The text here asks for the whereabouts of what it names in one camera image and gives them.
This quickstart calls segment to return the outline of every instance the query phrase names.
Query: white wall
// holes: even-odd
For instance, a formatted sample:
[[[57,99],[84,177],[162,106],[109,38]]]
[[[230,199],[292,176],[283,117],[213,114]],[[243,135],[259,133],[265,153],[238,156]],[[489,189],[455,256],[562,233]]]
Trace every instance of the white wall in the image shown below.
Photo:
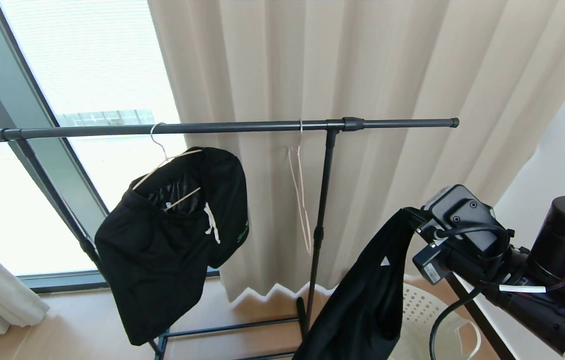
[[[554,198],[565,195],[565,101],[547,129],[536,154],[522,168],[495,207],[507,228],[516,230],[512,243],[531,248]],[[520,324],[481,299],[504,340],[521,360],[561,359]]]

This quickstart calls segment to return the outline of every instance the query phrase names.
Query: clothes rack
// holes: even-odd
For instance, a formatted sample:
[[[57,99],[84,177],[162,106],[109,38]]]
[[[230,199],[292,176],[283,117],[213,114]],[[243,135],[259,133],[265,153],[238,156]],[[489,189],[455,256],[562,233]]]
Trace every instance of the clothes rack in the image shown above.
[[[309,289],[307,306],[302,297],[296,299],[298,316],[274,319],[269,321],[257,321],[229,326],[217,326],[199,330],[169,332],[167,329],[156,341],[149,344],[154,350],[154,360],[164,360],[165,350],[169,338],[186,337],[220,331],[232,331],[244,328],[268,326],[287,322],[298,322],[300,334],[303,339],[309,331],[310,319],[312,317],[312,306],[316,277],[318,273],[321,246],[324,238],[324,219],[327,207],[327,196],[329,189],[329,178],[331,175],[331,164],[336,146],[336,137],[339,132],[354,132],[363,129],[387,129],[387,128],[456,128],[459,125],[458,118],[440,119],[413,119],[413,120],[365,120],[356,117],[345,117],[336,120],[305,120],[305,121],[249,121],[249,122],[208,122],[208,123],[169,123],[157,126],[154,134],[200,134],[200,133],[246,133],[246,132],[297,132],[300,130],[326,130],[326,142],[324,149],[323,173],[320,185],[320,198],[317,214],[316,227],[313,232],[313,254],[311,259],[311,271],[309,277]],[[67,206],[63,197],[54,187],[45,169],[36,158],[36,154],[29,145],[28,139],[39,138],[68,138],[68,137],[93,137],[102,135],[148,135],[152,125],[109,125],[109,126],[76,126],[76,127],[49,127],[40,129],[5,129],[0,128],[0,142],[13,141],[20,151],[27,157],[31,168],[40,179],[42,187],[49,193],[51,200],[56,205],[60,215],[73,235],[79,240],[81,248],[100,269],[100,261],[97,252],[89,239],[88,234],[82,228]],[[285,358],[294,355],[294,351],[261,355],[242,358],[241,360],[267,360]]]

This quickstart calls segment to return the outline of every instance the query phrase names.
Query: wooden floor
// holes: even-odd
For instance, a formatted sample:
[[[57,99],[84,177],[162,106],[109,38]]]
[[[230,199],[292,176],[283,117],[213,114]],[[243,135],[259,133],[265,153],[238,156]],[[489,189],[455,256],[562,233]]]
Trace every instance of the wooden floor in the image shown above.
[[[446,303],[456,298],[449,285],[437,285]],[[36,326],[12,326],[0,335],[0,360],[152,360],[150,346],[132,346],[109,290],[60,292],[42,296],[51,310]],[[314,309],[321,310],[328,300],[317,291]],[[466,311],[459,311],[468,317]],[[230,304],[218,278],[205,283],[202,299],[171,328],[196,330],[214,326],[266,321],[296,316],[294,295],[274,289],[266,297],[243,294]],[[169,340],[165,360],[231,360],[294,351],[301,342],[297,322],[234,330],[224,333],[192,335]],[[483,337],[475,360],[498,357]]]

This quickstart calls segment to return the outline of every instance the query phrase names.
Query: white plastic basket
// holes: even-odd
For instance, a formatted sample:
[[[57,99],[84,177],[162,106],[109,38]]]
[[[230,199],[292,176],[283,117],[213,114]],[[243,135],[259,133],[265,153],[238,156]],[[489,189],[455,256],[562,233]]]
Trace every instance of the white plastic basket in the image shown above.
[[[389,360],[429,360],[429,334],[438,315],[447,305],[429,292],[403,284],[403,325],[400,340]],[[476,346],[463,353],[460,328],[470,324],[476,331]],[[438,360],[469,360],[481,348],[478,326],[456,312],[447,315],[436,333],[435,352]]]

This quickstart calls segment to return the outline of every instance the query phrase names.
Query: white drawstring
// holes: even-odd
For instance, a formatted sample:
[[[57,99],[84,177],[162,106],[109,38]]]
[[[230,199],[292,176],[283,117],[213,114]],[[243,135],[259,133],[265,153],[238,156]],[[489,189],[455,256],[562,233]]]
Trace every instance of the white drawstring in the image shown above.
[[[218,227],[216,226],[216,219],[214,219],[214,214],[212,214],[212,209],[210,209],[208,202],[204,203],[204,212],[207,213],[207,217],[209,218],[209,228],[204,233],[209,235],[212,233],[213,230],[213,235],[214,237],[216,237],[216,243],[220,244],[221,237],[218,235]]]
[[[296,201],[298,202],[298,214],[300,215],[300,228],[302,230],[302,239],[305,241],[305,248],[307,253],[312,255],[312,235],[310,233],[310,217],[307,214],[305,207],[305,184],[303,183],[303,164],[301,163],[301,145],[298,144],[296,157],[298,158],[298,177],[300,178],[300,191],[298,191],[298,184],[296,183],[296,175],[294,174],[294,166],[292,165],[292,152],[293,146],[289,146],[287,150],[287,157],[289,158],[289,169],[291,170],[291,178],[293,180],[293,187],[296,189]]]

